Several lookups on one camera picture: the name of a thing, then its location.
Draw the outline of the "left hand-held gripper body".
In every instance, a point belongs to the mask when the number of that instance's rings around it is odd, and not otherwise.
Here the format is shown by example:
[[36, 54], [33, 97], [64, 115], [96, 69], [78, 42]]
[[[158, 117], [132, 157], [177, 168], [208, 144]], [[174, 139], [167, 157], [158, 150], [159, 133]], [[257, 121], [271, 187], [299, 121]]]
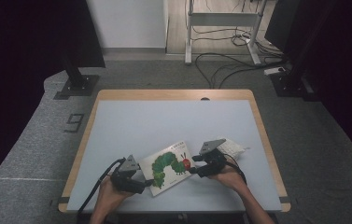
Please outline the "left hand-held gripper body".
[[119, 191], [134, 193], [134, 188], [143, 188], [143, 182], [133, 180], [133, 175], [140, 169], [133, 155], [123, 158], [111, 175], [112, 184]]

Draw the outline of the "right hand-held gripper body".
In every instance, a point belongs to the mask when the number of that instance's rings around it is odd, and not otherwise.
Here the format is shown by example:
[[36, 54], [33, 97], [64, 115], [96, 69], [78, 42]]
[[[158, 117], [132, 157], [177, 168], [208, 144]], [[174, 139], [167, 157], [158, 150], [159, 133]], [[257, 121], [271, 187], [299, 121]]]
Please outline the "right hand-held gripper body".
[[218, 150], [218, 147], [224, 143], [224, 139], [204, 142], [199, 152], [204, 156], [207, 167], [207, 176], [219, 174], [225, 166], [225, 156]]

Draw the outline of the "white textured cloth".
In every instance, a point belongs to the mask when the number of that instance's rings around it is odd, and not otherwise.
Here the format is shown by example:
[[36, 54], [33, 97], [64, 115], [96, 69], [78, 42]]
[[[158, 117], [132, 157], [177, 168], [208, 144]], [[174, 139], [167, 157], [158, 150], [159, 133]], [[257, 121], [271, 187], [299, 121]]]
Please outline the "white textured cloth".
[[225, 156], [235, 159], [236, 161], [241, 157], [243, 153], [248, 150], [248, 147], [243, 147], [242, 145], [234, 142], [231, 139], [224, 138], [224, 143], [222, 143], [218, 150], [222, 152]]

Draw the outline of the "caterpillar picture book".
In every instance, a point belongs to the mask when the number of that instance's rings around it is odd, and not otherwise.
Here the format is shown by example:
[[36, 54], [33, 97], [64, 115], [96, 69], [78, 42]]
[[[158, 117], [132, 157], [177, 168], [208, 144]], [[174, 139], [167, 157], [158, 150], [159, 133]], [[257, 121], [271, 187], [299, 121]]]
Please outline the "caterpillar picture book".
[[191, 176], [189, 169], [195, 167], [184, 141], [154, 153], [138, 163], [145, 179], [152, 180], [149, 189], [153, 197]]

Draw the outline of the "person's right hand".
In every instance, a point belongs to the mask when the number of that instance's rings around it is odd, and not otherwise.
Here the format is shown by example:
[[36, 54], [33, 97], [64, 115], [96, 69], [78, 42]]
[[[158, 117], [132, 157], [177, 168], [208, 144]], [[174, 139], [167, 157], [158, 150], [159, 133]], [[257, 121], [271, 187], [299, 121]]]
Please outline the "person's right hand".
[[226, 165], [219, 174], [211, 175], [209, 178], [217, 180], [222, 185], [237, 192], [246, 188], [243, 178], [230, 165]]

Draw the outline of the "person's left hand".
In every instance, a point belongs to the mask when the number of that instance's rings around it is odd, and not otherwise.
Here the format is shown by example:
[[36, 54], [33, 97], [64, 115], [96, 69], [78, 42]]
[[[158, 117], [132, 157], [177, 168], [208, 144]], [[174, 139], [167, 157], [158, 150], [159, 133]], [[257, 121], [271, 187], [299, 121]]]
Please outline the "person's left hand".
[[101, 183], [99, 194], [94, 210], [104, 212], [105, 214], [115, 211], [123, 201], [134, 196], [131, 192], [117, 190], [109, 176]]

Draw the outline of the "light blue table mat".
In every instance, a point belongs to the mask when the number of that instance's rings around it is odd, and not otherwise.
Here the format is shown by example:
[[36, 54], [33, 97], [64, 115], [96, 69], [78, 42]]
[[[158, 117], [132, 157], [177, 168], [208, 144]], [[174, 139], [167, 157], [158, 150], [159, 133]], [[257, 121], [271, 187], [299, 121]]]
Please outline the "light blue table mat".
[[[281, 208], [263, 143], [247, 100], [102, 101], [99, 103], [67, 211], [91, 211], [92, 188], [115, 160], [133, 155], [137, 161], [178, 142], [191, 154], [206, 141], [225, 137], [242, 145], [238, 163], [254, 197], [267, 211]], [[236, 212], [238, 195], [215, 180], [192, 175], [154, 196], [149, 190], [127, 199], [123, 213]]]

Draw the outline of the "wooden table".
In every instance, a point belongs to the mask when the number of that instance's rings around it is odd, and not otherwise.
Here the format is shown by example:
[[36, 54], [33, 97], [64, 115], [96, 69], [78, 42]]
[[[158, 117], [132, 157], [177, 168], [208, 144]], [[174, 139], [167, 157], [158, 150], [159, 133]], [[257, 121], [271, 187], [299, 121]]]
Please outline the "wooden table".
[[[267, 133], [265, 131], [260, 111], [258, 109], [254, 94], [250, 90], [102, 90], [98, 93], [92, 112], [88, 119], [82, 140], [77, 151], [77, 155], [64, 187], [62, 197], [71, 196], [73, 187], [77, 182], [77, 175], [81, 161], [88, 143], [92, 125], [95, 119], [97, 107], [102, 101], [210, 101], [210, 100], [247, 100], [250, 103], [253, 116], [258, 124], [258, 131], [263, 143], [266, 159], [271, 169], [275, 187], [280, 197], [288, 197], [285, 190], [281, 174], [279, 173], [275, 156], [272, 151]], [[280, 203], [281, 208], [278, 211], [287, 212], [290, 210], [290, 203]], [[68, 203], [59, 203], [60, 211], [64, 213], [74, 213], [76, 211], [67, 211]]]

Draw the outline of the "black tape floor marking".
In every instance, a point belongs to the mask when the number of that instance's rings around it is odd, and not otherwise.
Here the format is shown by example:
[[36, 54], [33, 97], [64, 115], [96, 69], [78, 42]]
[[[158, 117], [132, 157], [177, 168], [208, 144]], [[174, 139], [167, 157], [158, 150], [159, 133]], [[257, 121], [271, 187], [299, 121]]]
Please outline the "black tape floor marking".
[[83, 114], [71, 114], [68, 117], [66, 127], [63, 131], [65, 133], [77, 133], [82, 124], [83, 118]]

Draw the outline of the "white power strip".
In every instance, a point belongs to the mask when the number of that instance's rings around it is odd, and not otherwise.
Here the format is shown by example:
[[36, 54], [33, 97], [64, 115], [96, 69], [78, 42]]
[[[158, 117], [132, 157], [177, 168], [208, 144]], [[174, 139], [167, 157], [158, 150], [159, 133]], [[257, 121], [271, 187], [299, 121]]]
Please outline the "white power strip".
[[285, 71], [286, 71], [286, 69], [284, 67], [274, 67], [274, 68], [265, 69], [263, 71], [263, 74], [266, 76], [270, 76], [270, 75], [282, 73]]

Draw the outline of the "dark curtain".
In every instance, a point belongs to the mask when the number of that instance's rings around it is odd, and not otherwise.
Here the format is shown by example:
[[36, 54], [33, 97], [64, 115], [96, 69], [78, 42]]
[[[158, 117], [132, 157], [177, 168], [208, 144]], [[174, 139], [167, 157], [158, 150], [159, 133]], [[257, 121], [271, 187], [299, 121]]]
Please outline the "dark curtain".
[[0, 164], [68, 64], [105, 65], [87, 0], [0, 0]]
[[265, 38], [303, 57], [319, 101], [352, 141], [352, 0], [276, 0]]

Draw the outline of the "black stand with base plate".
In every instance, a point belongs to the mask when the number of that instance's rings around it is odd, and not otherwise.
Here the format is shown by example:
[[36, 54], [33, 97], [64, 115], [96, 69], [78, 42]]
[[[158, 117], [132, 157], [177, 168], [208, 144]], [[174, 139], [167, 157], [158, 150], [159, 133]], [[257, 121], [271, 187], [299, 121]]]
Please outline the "black stand with base plate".
[[277, 68], [270, 79], [278, 97], [301, 97], [308, 102], [317, 102], [319, 97], [308, 80], [306, 61], [299, 58], [290, 71]]
[[60, 51], [60, 59], [68, 76], [61, 91], [57, 91], [54, 100], [68, 100], [70, 96], [91, 96], [99, 80], [98, 75], [82, 75], [71, 62], [67, 51]]

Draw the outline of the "white desk frame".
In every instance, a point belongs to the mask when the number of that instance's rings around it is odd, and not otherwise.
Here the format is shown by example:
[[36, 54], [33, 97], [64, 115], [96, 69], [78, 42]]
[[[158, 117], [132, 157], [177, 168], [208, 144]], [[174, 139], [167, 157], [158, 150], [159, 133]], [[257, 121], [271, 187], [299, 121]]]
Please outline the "white desk frame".
[[194, 12], [193, 0], [188, 1], [187, 11], [187, 37], [185, 45], [185, 64], [192, 62], [191, 30], [193, 26], [226, 26], [250, 27], [250, 38], [246, 42], [251, 59], [255, 65], [260, 65], [258, 48], [256, 46], [257, 34], [263, 18], [267, 0], [260, 0], [260, 8], [256, 12], [222, 13], [222, 12]]

